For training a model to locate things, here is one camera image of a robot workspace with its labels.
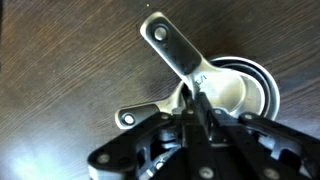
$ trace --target metal rivet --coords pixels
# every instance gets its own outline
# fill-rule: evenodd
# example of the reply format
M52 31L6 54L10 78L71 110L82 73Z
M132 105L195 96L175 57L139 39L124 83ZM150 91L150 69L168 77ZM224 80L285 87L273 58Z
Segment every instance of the metal rivet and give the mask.
M199 174L203 179L212 179L214 176L212 169L208 167L201 168Z
M110 156L109 154L101 154L97 160L100 164L106 164L109 162Z
M134 117L132 115L130 115L130 114L125 115L123 120L124 120L124 122L126 122L129 125L132 125L135 122Z
M161 118L162 118L162 119L168 119L169 116L168 116L168 114L162 114L162 115L161 115Z
M193 114L193 110L192 109L188 109L187 113L188 114Z
M216 113L216 114L221 114L221 110L216 109L216 110L214 110L214 113Z
M164 165L164 162L160 161L156 164L156 168L159 170Z
M167 30L163 27L158 27L154 31L154 37L159 41L164 40L167 37Z
M245 114L244 117L245 117L246 119L252 119L252 116L251 116L250 114Z
M265 169L263 170L263 174L264 174L267 178L269 178L269 179L271 179L271 180L279 180L279 179L280 179L280 174L279 174L276 170L271 169L271 168L265 168Z

